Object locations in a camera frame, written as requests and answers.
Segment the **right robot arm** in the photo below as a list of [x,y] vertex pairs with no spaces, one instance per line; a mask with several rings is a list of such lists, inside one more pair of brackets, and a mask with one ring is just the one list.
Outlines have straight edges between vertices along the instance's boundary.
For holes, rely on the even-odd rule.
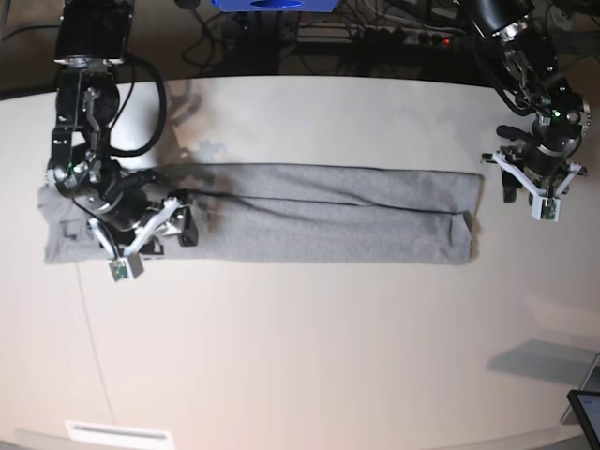
[[[131,1],[66,1],[54,60],[55,125],[47,180],[87,216],[86,227],[107,254],[116,281],[143,272],[143,256],[160,236],[183,248],[198,243],[193,199],[154,169],[130,172],[120,158],[141,157],[157,143],[167,120],[167,94],[158,70],[128,51],[134,13]],[[116,67],[142,68],[156,84],[158,113],[147,143],[137,149],[113,146],[111,136],[126,102]]]

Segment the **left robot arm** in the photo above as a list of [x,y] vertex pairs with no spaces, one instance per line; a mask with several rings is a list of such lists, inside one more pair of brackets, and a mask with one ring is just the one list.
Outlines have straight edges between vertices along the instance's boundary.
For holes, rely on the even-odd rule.
[[472,52],[503,103],[533,119],[530,130],[500,125],[507,144],[482,160],[501,170],[502,197],[513,203],[529,194],[536,220],[558,221],[570,183],[587,170],[573,161],[592,121],[589,103],[575,92],[558,67],[548,35],[532,23],[530,1],[459,1],[477,36]]

